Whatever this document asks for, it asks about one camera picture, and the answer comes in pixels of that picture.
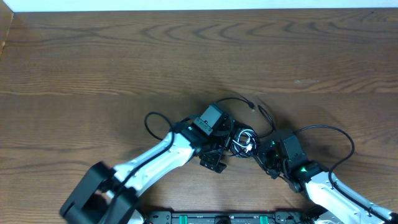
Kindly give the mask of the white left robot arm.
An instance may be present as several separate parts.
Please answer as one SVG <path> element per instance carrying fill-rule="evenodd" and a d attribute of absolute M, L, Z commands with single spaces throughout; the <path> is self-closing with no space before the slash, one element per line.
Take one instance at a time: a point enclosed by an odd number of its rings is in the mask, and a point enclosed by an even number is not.
<path fill-rule="evenodd" d="M 171 124 L 158 145 L 112 168 L 91 166 L 60 208 L 67 223 L 143 223 L 141 195 L 165 174 L 185 165 L 233 129 L 228 115 L 201 115 Z"/>

